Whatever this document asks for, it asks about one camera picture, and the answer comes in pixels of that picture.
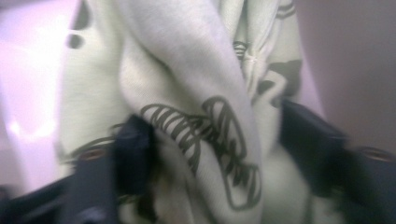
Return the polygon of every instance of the cream fabric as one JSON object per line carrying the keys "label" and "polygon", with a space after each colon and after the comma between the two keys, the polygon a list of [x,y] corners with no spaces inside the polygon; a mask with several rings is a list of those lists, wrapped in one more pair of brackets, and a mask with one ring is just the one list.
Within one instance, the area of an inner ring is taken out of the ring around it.
{"label": "cream fabric", "polygon": [[82,8],[90,19],[71,31],[80,46],[64,69],[66,151],[135,113],[157,128],[159,223],[301,223],[308,189],[277,141],[280,98],[299,85],[292,2]]}

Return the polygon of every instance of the cloth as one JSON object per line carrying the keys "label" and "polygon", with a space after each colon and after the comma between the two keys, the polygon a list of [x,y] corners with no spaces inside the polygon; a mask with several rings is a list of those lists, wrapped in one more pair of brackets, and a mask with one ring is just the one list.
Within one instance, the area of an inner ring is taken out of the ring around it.
{"label": "cloth", "polygon": [[150,122],[158,223],[302,223],[307,186],[277,145],[300,82],[291,1],[86,0],[68,44],[60,146]]}

